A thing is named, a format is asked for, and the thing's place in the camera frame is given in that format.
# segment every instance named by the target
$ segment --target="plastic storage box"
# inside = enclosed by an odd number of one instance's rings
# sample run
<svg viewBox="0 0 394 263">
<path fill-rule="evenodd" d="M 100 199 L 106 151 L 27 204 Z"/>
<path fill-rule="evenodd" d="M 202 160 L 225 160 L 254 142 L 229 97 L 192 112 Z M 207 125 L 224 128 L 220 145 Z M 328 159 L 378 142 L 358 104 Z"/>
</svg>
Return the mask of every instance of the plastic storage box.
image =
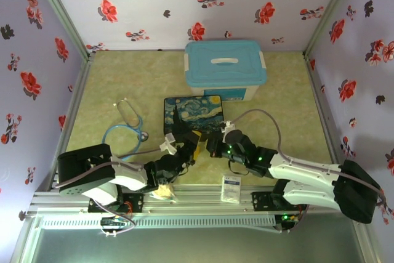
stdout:
<svg viewBox="0 0 394 263">
<path fill-rule="evenodd" d="M 222 101 L 251 100 L 267 81 L 260 46 L 249 40 L 189 43 L 185 76 L 193 95 L 219 95 Z"/>
</svg>

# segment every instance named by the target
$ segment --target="box handle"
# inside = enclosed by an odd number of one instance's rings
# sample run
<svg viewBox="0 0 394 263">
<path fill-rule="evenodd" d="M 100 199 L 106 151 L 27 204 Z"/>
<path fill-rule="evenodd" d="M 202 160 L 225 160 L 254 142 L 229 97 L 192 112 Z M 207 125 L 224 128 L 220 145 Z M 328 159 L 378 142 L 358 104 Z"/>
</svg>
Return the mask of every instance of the box handle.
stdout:
<svg viewBox="0 0 394 263">
<path fill-rule="evenodd" d="M 238 63 L 238 59 L 236 58 L 217 58 L 211 60 L 212 64 L 221 64 L 221 63 Z"/>
</svg>

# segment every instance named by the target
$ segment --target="blue lid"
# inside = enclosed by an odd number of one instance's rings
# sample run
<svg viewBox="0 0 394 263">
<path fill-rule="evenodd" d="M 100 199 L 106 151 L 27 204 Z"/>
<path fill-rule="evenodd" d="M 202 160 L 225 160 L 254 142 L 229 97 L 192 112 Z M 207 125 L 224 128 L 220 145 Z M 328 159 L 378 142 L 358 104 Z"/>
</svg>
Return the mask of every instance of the blue lid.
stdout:
<svg viewBox="0 0 394 263">
<path fill-rule="evenodd" d="M 186 81 L 192 87 L 264 84 L 267 71 L 260 51 L 259 44 L 251 40 L 191 42 L 185 48 Z"/>
</svg>

